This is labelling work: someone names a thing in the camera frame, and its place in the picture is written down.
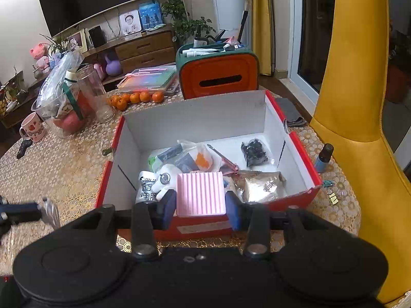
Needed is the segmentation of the white chicken sausage packet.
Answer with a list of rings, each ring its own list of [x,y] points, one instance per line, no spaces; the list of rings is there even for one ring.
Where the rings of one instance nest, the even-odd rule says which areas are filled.
[[[157,193],[152,190],[157,179],[158,175],[151,171],[143,170],[139,173],[139,189],[135,198],[136,204],[139,202],[154,202],[157,200]]]

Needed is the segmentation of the pink binder clip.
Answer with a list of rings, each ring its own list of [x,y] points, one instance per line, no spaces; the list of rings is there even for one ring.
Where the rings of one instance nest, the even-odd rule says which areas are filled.
[[[207,144],[207,146],[220,157],[221,166],[219,171],[222,172],[223,175],[231,175],[239,171],[239,166],[236,163],[225,157],[224,154],[215,149],[211,144]]]

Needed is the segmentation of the pink strawberry mug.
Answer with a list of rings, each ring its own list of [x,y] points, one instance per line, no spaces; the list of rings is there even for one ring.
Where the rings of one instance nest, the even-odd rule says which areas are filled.
[[[20,135],[32,142],[39,142],[45,137],[46,129],[37,113],[32,112],[22,121]]]

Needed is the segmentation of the green potted plant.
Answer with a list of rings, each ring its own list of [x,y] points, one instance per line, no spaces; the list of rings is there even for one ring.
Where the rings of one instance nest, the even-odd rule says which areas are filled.
[[[189,39],[194,38],[198,29],[201,35],[216,33],[212,26],[212,20],[204,16],[194,18],[190,14],[185,0],[163,0],[160,2],[160,8],[163,16],[170,21],[175,33],[175,40],[179,44],[185,44]]]

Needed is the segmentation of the clear glass jar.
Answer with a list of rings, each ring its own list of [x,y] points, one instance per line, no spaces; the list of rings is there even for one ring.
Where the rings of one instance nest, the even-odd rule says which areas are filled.
[[[114,117],[114,110],[108,104],[107,93],[93,65],[80,65],[77,70],[77,80],[98,121],[110,121]]]

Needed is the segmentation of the black remote control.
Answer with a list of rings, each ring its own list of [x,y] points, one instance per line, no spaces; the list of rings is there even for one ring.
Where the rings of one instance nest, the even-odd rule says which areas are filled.
[[[23,141],[21,142],[21,144],[20,144],[20,148],[19,148],[19,150],[18,150],[18,152],[17,152],[16,158],[17,158],[17,159],[21,159],[21,158],[25,155],[27,149],[28,149],[30,146],[32,146],[32,144],[33,144],[33,141],[32,141],[32,140],[23,140]]]

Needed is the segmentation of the clear fruit bowl with apples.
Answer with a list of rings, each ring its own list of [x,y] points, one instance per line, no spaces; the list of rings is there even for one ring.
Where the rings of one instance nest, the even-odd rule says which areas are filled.
[[[94,116],[78,80],[77,71],[82,62],[81,53],[66,53],[43,82],[31,106],[32,112],[60,138],[81,131]]]

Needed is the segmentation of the small dark glass bottle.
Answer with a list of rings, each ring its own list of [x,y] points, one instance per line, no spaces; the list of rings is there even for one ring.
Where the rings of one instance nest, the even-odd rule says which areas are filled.
[[[314,164],[314,168],[318,173],[324,173],[326,171],[328,163],[332,158],[333,152],[334,146],[332,144],[326,143],[323,146],[323,149],[321,149]]]

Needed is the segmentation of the orange green storage stool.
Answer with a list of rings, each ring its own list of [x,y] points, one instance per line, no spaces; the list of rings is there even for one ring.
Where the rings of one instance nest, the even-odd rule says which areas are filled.
[[[258,89],[258,58],[242,45],[183,45],[175,64],[185,99]]]

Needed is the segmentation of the pink pig plush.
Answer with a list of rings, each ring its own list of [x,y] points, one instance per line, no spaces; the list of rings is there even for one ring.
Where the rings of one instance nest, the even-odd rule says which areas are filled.
[[[35,59],[35,66],[39,68],[42,73],[48,73],[51,71],[47,44],[39,43],[35,47],[31,48],[29,52]]]

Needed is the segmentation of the silver foil snack bag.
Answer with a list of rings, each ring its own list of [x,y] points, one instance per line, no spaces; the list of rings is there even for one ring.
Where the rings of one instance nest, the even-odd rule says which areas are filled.
[[[268,203],[287,196],[286,180],[280,172],[241,170],[232,180],[243,203]]]

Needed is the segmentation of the framed portrait photo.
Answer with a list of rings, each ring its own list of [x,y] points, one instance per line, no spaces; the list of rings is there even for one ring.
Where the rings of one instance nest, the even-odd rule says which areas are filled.
[[[120,32],[122,35],[131,35],[142,30],[139,11],[133,10],[119,16]]]

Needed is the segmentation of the red white cardboard box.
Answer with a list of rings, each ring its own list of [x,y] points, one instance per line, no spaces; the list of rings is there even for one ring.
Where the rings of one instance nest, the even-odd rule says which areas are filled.
[[[255,138],[265,146],[268,162],[248,168],[240,146]],[[123,116],[112,144],[114,158],[105,169],[96,204],[132,209],[139,173],[146,170],[157,175],[164,164],[173,164],[183,173],[220,172],[221,159],[207,144],[236,163],[239,171],[283,175],[287,196],[260,203],[272,211],[306,208],[320,189],[320,177],[296,134],[286,129],[276,100],[269,92],[257,90],[188,99]],[[224,194],[229,190],[236,194],[234,174],[223,175]],[[188,240],[232,231],[226,214],[180,218],[175,210],[168,230],[156,230],[155,236]]]

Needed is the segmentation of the white tooth plush keychain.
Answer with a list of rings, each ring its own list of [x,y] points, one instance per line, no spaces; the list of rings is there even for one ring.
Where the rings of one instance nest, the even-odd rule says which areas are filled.
[[[173,164],[164,164],[157,172],[157,179],[151,187],[155,200],[160,201],[168,190],[175,190],[177,178],[183,172]]]

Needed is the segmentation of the pink sticky note pad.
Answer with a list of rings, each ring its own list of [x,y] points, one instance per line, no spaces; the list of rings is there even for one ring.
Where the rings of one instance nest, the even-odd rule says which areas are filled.
[[[221,172],[182,173],[177,178],[176,215],[180,218],[226,214]]]

